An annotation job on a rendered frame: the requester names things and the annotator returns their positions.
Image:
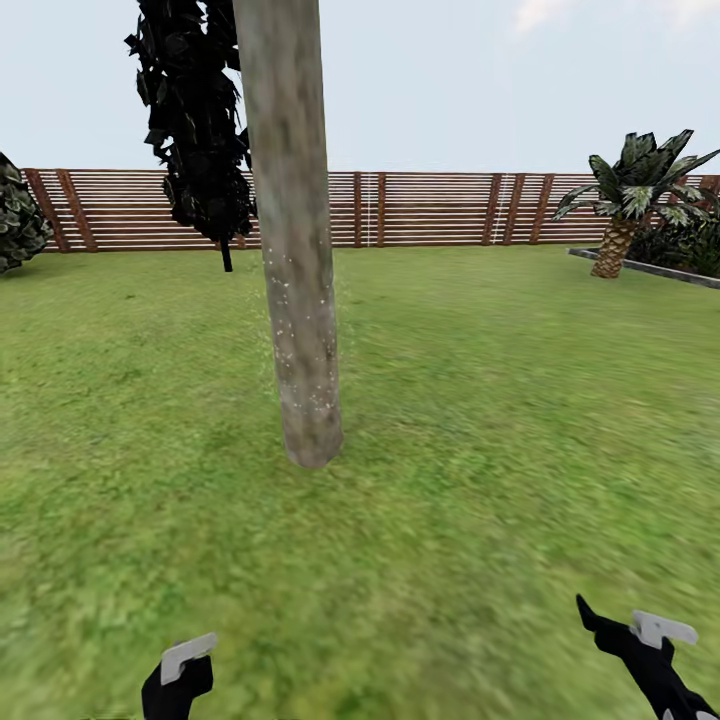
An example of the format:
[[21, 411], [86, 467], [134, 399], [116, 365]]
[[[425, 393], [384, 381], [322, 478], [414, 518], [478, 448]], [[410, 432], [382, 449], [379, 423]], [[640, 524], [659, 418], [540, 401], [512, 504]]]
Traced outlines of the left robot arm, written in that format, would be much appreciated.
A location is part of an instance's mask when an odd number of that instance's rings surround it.
[[217, 633], [211, 633], [178, 643], [161, 655], [141, 691], [146, 720], [187, 719], [192, 700], [213, 688], [211, 656], [206, 653], [217, 641]]

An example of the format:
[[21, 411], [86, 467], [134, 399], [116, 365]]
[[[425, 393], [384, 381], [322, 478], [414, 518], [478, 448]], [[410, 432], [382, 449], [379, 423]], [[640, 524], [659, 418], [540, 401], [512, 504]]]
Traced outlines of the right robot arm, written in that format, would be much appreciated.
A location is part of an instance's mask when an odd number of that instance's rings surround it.
[[699, 693], [689, 691], [671, 667], [675, 652], [671, 639], [694, 645], [698, 636], [693, 627], [638, 609], [631, 616], [639, 627], [623, 625], [595, 615], [580, 595], [577, 605], [583, 627], [596, 631], [599, 650], [625, 661], [658, 720], [720, 720], [720, 714]]

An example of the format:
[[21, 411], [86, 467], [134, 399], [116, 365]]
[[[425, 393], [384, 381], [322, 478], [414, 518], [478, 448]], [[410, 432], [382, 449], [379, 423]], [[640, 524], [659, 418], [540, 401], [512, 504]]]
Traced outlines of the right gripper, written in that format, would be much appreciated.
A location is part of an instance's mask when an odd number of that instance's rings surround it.
[[663, 637], [661, 649], [643, 645], [637, 636], [629, 631], [629, 625], [595, 615], [580, 595], [577, 597], [577, 605], [583, 627], [596, 631], [595, 643], [599, 650], [621, 657], [637, 682], [640, 682], [643, 673], [649, 669], [661, 668], [673, 672], [671, 661], [675, 647], [670, 638]]

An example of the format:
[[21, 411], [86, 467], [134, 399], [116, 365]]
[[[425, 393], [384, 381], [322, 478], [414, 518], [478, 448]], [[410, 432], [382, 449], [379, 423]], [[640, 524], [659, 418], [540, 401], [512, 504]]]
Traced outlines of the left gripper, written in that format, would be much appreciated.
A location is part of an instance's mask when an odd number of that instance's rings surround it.
[[158, 680], [162, 680], [162, 659], [145, 681], [141, 691], [145, 719], [167, 701], [181, 703], [188, 713], [193, 704], [192, 700], [209, 693], [213, 688], [211, 656], [206, 654], [187, 660], [184, 663], [184, 672], [180, 672], [176, 680], [172, 680], [172, 684], [168, 686], [162, 686], [162, 682]]

